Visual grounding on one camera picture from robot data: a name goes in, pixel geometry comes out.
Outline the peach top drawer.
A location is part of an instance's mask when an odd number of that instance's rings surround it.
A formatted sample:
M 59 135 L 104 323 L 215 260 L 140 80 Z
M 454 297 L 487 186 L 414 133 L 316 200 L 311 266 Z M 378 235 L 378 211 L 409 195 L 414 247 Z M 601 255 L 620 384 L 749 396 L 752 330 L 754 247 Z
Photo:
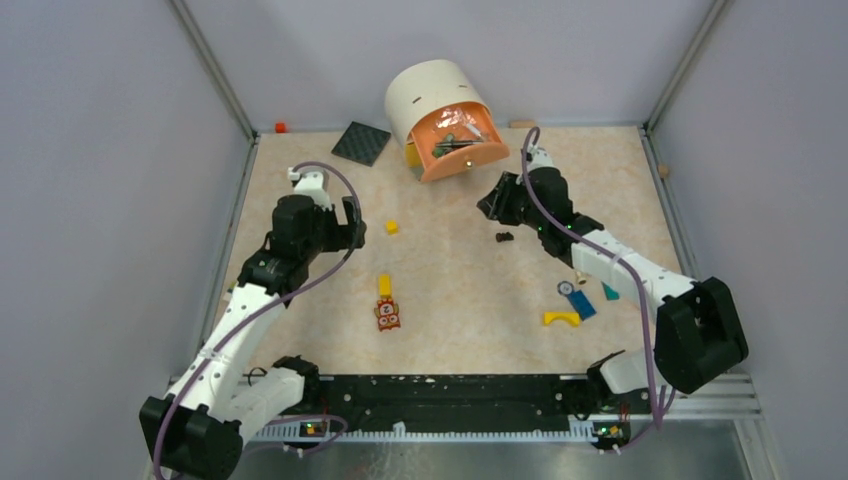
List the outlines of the peach top drawer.
M 470 171 L 510 155 L 489 109 L 461 102 L 435 110 L 412 127 L 405 146 L 408 167 L 422 183 Z

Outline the cream round drawer organizer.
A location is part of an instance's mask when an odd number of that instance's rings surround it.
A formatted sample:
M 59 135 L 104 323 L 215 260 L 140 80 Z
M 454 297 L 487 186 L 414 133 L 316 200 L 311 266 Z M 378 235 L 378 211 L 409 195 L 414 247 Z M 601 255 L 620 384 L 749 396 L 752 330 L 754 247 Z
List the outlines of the cream round drawer organizer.
M 390 82 L 384 97 L 392 136 L 401 146 L 427 115 L 460 103 L 480 105 L 491 114 L 463 70 L 446 59 L 429 60 L 406 68 Z

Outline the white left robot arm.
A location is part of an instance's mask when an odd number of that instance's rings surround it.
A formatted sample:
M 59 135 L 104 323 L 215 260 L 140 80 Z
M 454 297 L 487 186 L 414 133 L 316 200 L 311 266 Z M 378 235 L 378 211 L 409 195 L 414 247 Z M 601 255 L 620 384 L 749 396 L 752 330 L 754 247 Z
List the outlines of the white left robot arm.
M 243 264 L 230 301 L 185 373 L 139 412 L 156 479 L 227 479 L 245 446 L 288 408 L 308 413 L 320 386 L 298 357 L 271 367 L 236 390 L 268 329 L 299 295 L 334 275 L 364 244 L 367 226 L 351 182 L 336 168 L 309 161 L 288 171 L 293 191 L 281 197 L 272 228 Z

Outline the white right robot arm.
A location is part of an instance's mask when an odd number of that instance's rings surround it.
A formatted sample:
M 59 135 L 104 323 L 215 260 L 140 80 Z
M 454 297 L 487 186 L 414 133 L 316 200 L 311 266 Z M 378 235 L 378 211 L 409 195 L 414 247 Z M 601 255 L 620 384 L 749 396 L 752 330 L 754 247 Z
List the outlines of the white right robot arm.
M 749 356 L 748 342 L 728 285 L 697 281 L 666 269 L 616 239 L 594 218 L 574 209 L 566 179 L 549 154 L 531 148 L 519 173 L 504 172 L 478 201 L 487 219 L 535 230 L 543 249 L 638 305 L 649 321 L 647 346 L 593 364 L 589 404 L 612 412 L 627 392 L 669 386 L 692 394 Z

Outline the green tube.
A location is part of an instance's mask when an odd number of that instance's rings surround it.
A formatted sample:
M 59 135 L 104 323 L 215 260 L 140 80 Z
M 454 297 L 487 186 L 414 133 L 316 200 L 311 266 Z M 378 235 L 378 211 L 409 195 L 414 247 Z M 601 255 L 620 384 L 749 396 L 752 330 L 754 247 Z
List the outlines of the green tube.
M 450 151 L 451 151 L 451 148 L 449 146 L 437 144 L 435 146 L 435 148 L 432 150 L 432 156 L 434 158 L 440 158 L 443 155 L 449 153 Z

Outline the dark eyeliner pencil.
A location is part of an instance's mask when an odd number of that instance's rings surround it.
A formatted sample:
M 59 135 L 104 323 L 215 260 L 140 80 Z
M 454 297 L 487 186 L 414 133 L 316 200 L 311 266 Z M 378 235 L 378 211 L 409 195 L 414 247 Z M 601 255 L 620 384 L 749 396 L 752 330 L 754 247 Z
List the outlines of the dark eyeliner pencil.
M 451 149 L 458 149 L 458 148 L 464 148 L 464 147 L 468 147 L 468 146 L 472 146 L 472 145 L 476 145 L 476 144 L 481 144 L 481 143 L 483 143 L 483 140 L 478 139 L 478 138 L 477 139 L 462 140 L 462 139 L 456 139 L 454 137 L 451 137 L 451 138 L 447 138 L 447 139 L 445 139 L 441 142 L 437 142 L 436 145 L 441 144 L 441 145 L 449 146 Z

